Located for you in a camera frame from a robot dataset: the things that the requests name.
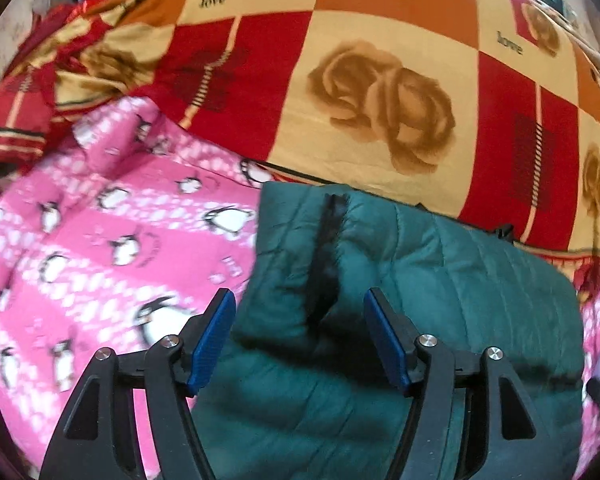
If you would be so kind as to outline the dark green puffer jacket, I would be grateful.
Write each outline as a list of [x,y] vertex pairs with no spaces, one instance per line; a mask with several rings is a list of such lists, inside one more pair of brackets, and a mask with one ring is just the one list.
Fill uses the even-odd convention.
[[193,421],[219,479],[569,479],[583,327],[554,266],[344,188],[268,182]]

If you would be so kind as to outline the pink penguin bed sheet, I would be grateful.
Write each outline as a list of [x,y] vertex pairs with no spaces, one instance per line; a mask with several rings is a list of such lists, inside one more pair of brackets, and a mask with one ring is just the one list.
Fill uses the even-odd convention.
[[155,103],[124,98],[3,194],[0,411],[32,465],[97,349],[146,349],[219,288],[244,291],[268,180]]

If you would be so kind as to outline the red orange rose blanket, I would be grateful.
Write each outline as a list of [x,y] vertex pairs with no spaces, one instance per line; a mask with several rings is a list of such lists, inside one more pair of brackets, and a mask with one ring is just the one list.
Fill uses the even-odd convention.
[[600,289],[600,69],[535,0],[100,0],[0,85],[0,162],[122,96],[287,178],[508,224]]

